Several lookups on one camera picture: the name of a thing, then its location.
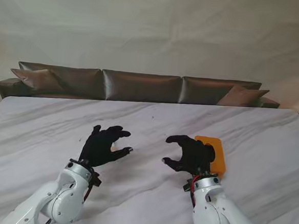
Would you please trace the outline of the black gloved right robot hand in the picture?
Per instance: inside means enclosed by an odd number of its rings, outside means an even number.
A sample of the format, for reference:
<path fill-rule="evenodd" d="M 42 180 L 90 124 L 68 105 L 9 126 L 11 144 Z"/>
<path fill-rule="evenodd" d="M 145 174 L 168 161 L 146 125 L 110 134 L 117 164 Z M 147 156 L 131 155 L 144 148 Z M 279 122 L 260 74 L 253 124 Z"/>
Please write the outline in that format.
<path fill-rule="evenodd" d="M 187 135 L 173 135 L 168 137 L 166 143 L 177 143 L 182 150 L 180 160 L 174 161 L 164 157 L 162 162 L 176 172 L 186 171 L 192 175 L 205 175 L 210 173 L 210 163 L 215 160 L 215 150 L 211 145 L 204 145 Z"/>

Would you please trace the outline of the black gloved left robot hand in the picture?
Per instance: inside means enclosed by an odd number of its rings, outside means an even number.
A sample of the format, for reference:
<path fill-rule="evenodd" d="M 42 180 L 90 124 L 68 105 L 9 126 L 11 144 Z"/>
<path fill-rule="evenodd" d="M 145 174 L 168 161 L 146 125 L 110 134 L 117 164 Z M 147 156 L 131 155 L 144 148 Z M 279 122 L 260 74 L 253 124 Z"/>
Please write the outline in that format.
<path fill-rule="evenodd" d="M 123 158 L 133 151 L 133 148 L 125 147 L 111 151 L 111 147 L 120 138 L 126 138 L 130 135 L 131 133 L 123 130 L 122 126 L 112 126 L 101 130 L 101 125 L 96 125 L 86 140 L 78 161 L 93 168 Z"/>

